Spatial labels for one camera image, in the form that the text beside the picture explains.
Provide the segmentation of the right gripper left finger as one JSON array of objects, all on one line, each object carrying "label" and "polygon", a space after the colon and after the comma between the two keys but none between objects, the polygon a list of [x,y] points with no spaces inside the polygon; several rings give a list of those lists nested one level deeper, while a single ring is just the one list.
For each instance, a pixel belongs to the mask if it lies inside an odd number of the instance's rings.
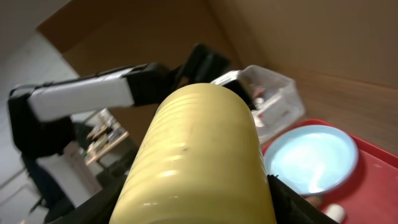
[{"label": "right gripper left finger", "polygon": [[75,207],[58,183],[52,177],[49,177],[50,184],[46,187],[46,199],[49,201],[46,222],[108,224],[126,179],[126,175],[118,177],[79,207]]}]

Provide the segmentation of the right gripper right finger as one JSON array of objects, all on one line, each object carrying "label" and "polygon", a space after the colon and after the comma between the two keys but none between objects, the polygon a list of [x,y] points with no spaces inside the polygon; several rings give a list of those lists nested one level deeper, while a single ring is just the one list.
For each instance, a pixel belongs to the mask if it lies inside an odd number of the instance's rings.
[{"label": "right gripper right finger", "polygon": [[277,224],[338,224],[274,175],[268,175]]}]

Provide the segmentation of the white plastic spoon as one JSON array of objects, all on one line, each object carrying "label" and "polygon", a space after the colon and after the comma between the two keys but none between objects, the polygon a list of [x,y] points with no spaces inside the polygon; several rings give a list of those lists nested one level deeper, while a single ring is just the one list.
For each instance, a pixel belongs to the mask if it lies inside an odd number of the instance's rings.
[{"label": "white plastic spoon", "polygon": [[337,223],[343,223],[346,216],[345,209],[342,206],[335,203],[330,204],[326,208],[324,214]]}]

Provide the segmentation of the large light blue plate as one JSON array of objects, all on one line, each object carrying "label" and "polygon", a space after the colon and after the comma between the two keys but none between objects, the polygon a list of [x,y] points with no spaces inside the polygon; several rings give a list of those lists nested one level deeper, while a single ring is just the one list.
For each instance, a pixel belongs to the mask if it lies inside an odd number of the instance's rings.
[{"label": "large light blue plate", "polygon": [[326,125],[294,128],[265,151],[264,165],[299,195],[330,192],[354,172],[359,152],[353,138]]}]

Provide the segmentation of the yellow plastic cup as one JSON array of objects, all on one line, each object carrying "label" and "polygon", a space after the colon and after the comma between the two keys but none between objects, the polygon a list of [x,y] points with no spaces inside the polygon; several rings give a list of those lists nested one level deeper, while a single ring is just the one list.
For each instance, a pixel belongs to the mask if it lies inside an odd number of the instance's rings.
[{"label": "yellow plastic cup", "polygon": [[249,108],[214,84],[185,86],[159,106],[111,223],[275,223]]}]

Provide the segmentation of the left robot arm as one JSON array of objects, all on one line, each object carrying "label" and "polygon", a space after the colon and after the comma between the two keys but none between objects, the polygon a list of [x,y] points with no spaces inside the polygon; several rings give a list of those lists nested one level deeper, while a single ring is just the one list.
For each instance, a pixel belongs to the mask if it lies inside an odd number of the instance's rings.
[{"label": "left robot arm", "polygon": [[230,63],[207,45],[197,44],[187,61],[173,70],[154,62],[12,89],[7,100],[12,139],[41,194],[39,205],[53,208],[67,197],[36,160],[62,154],[75,140],[71,115],[158,104],[178,88],[181,79],[189,84],[209,83],[224,74]]}]

